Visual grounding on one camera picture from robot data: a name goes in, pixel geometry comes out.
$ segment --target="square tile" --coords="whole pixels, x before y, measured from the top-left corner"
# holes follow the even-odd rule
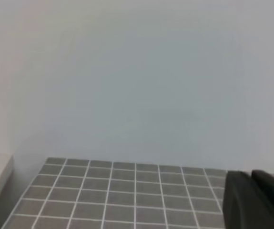
[[[135,170],[135,164],[126,162],[114,162],[113,168]]]
[[[101,179],[85,179],[83,188],[87,189],[97,189],[97,190],[107,190],[109,180],[101,180]]]
[[[47,201],[41,215],[42,216],[57,216],[70,217],[74,203],[61,203]]]
[[[168,184],[184,184],[183,177],[181,174],[168,174],[168,173],[161,173],[160,174],[161,183],[168,183]]]
[[[161,196],[153,196],[153,195],[146,195],[146,194],[137,194],[136,204],[139,207],[157,207],[157,208],[163,207]]]
[[[134,171],[126,171],[126,170],[116,170],[112,171],[112,179],[119,180],[135,180],[135,172]]]
[[[213,192],[215,193],[216,198],[223,199],[223,193],[224,193],[223,188],[213,188]]]
[[[187,197],[185,186],[181,185],[166,185],[162,184],[162,191],[164,195]]]
[[[196,213],[198,224],[200,227],[224,228],[222,214]]]
[[[84,177],[87,167],[65,166],[61,172],[63,176]]]
[[[58,175],[62,166],[44,165],[39,174]]]
[[[39,218],[34,229],[66,229],[68,219]]]
[[[191,199],[195,211],[220,212],[216,200]]]
[[[191,210],[191,204],[188,198],[183,197],[164,197],[166,208]]]
[[[24,198],[46,199],[51,188],[50,187],[30,187],[24,194]]]
[[[137,181],[159,183],[158,173],[137,172]]]
[[[66,165],[68,166],[87,166],[89,160],[68,159]]]
[[[48,157],[46,160],[46,164],[63,165],[65,161],[66,161],[65,158]]]
[[[205,172],[208,176],[226,177],[227,171],[215,168],[206,168]]]
[[[134,221],[133,207],[106,206],[105,220]]]
[[[65,189],[65,188],[54,188],[49,196],[50,200],[64,200],[64,201],[75,201],[78,196],[78,189]]]
[[[225,178],[209,177],[212,187],[224,187]]]
[[[11,216],[4,229],[31,229],[36,217]]]
[[[135,182],[134,181],[111,180],[109,190],[110,191],[121,191],[121,192],[135,192]]]
[[[137,182],[136,185],[136,191],[139,193],[161,194],[160,184]]]
[[[102,167],[102,168],[111,168],[112,162],[111,161],[91,161],[91,167]]]
[[[137,224],[136,229],[166,229],[166,225]]]
[[[82,190],[79,197],[79,202],[105,203],[105,201],[106,201],[105,191]]]
[[[133,193],[109,192],[108,204],[134,205]]]
[[[162,209],[137,208],[136,217],[140,223],[165,223]]]
[[[16,214],[25,215],[38,215],[44,201],[26,200],[20,201],[19,205],[15,209]]]
[[[45,175],[38,175],[32,185],[39,185],[39,186],[49,186],[52,187],[57,176],[45,176]]]
[[[104,222],[103,229],[133,229],[133,223]]]
[[[107,178],[110,177],[110,169],[106,168],[89,168],[87,177],[95,177],[95,178]]]
[[[179,166],[159,166],[160,172],[165,173],[181,173]]]
[[[80,188],[83,178],[78,177],[59,177],[56,181],[56,187]]]
[[[196,226],[194,214],[192,212],[166,210],[166,217],[168,224]]]
[[[184,179],[187,185],[209,186],[205,176],[184,175]]]
[[[94,204],[77,204],[74,218],[86,218],[86,219],[102,219],[104,212],[104,205]]]
[[[192,187],[188,186],[191,197],[211,198],[214,199],[212,190],[209,187]]]
[[[69,229],[101,229],[101,221],[73,219]]]
[[[192,175],[204,175],[204,170],[202,168],[183,167],[183,173]]]
[[[152,171],[152,172],[158,172],[158,166],[157,165],[151,165],[151,164],[137,164],[137,170],[138,171]]]

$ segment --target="tile floor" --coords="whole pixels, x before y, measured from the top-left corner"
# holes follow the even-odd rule
[[[3,229],[222,229],[226,171],[48,158]]]

